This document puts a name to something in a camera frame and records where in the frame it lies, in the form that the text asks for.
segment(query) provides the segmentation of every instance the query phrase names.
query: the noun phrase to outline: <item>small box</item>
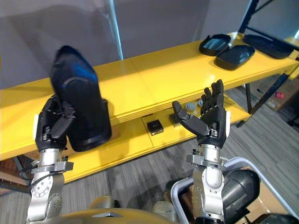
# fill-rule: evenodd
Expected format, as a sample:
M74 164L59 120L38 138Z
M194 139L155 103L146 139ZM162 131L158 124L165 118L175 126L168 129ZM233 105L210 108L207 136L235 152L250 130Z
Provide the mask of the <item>small box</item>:
M174 127L177 127L177 126L180 126L180 122L179 122L179 119L177 118L177 116L173 113L171 115L169 115L169 120L170 122L172 123L172 125Z
M163 126L161 125L159 120L154 120L149 123L147 123L148 129L151 133L151 135L159 134L164 131Z

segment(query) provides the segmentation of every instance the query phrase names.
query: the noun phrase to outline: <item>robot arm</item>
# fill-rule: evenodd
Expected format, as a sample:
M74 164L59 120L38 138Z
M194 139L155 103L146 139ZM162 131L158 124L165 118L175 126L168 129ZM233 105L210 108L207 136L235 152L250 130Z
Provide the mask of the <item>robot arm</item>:
M41 155L31 171L27 223L60 214L63 172L73 168L62 157L66 136L76 152L100 146L111 137L107 101L100 96L97 75L75 49L63 46L57 52L50 79L55 95L38 117L36 145Z
M41 221L58 216L62 208L61 191L64 185L63 172L72 170L73 163L61 158L66 146L66 131L71 126L74 109L58 105L52 96L38 117L36 145L41 153L37 168L32 169L33 181L29 186L31 201L27 222Z
M223 161L220 150L229 133L230 113L223 108L223 83L212 84L211 93L205 88L202 96L201 118L188 114L179 104L172 103L180 123L197 135L199 150L194 149L187 161L195 164L193 171L194 190L192 194L193 214L196 223L223 223L223 202L221 191L224 186Z

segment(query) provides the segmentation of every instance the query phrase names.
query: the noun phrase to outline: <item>black cable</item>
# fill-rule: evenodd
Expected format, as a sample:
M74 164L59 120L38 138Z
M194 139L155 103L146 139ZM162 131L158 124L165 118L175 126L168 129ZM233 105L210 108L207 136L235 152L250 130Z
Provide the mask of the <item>black cable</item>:
M31 181L32 179L28 179L28 178L26 178L26 177L23 177L23 173L25 173L25 172L28 171L28 170L31 170L32 168L33 168L33 166L32 166L31 164L29 164L29 165L26 166L25 168L21 169L21 170L19 171L19 176L20 176L20 178L22 178L22 179L24 179L24 180L26 180L26 181Z
M58 175L61 174L60 172L53 172L53 173L49 173L46 176L43 176L39 179L37 179L36 181L34 181L32 184L30 184L30 186L28 187L29 192L33 189L34 185L38 184L40 181L42 181L43 179L45 179L46 177L49 176L54 176L54 175Z

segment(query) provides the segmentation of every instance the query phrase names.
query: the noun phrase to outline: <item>gray wall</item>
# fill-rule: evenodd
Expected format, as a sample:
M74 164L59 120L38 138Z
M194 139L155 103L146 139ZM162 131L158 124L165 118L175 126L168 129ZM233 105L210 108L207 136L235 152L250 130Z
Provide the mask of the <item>gray wall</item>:
M207 35L236 31L249 0L114 2L123 54L127 58L203 39ZM298 7L291 5L290 10L290 4L286 3L271 7L276 13L288 11L292 16L286 21L292 24L290 29L295 27L298 19L293 15ZM279 23L281 17L273 20L280 29L274 28L271 22L270 26L265 22L261 28L273 26L274 31L285 32L287 25ZM109 18L105 0L1 0L0 88L47 77L56 50L65 44L77 48L91 65L118 60Z

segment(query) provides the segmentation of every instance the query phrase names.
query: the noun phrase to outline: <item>yellow shelf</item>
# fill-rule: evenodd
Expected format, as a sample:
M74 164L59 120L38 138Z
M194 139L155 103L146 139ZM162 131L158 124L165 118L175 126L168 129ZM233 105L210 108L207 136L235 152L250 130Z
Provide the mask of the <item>yellow shelf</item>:
M231 123L246 120L250 117L232 99L225 97L224 106L231 111ZM118 125L121 136L93 150L71 155L69 161L74 162L74 169L64 174L65 181L93 174L136 157L152 153L161 148L195 137L183 126L174 127L168 119L172 108L156 112L152 115L131 120ZM164 132L152 136L147 123L160 120Z
M69 157L74 169L64 174L66 182L93 174L147 153L153 148L140 118L118 125L121 136L93 150Z
M256 51L235 71L214 65L214 57L200 54L200 42L192 42L133 58L95 66L100 91L108 100L112 125L140 118L199 98L206 86L221 78L225 89L285 72L298 62L273 59ZM48 78L1 90L0 160L36 149L33 117L53 94Z

